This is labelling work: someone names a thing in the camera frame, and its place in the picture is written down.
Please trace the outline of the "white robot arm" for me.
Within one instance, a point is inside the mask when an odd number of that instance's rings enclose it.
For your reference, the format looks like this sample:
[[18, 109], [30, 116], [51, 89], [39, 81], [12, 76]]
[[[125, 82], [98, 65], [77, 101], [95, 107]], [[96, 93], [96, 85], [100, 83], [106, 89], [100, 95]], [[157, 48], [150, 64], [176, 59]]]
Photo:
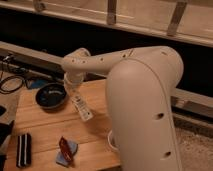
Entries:
[[171, 94], [183, 75], [168, 46], [131, 48], [92, 56], [80, 48], [61, 61], [73, 92], [86, 73], [106, 78], [106, 103], [123, 171], [183, 171]]

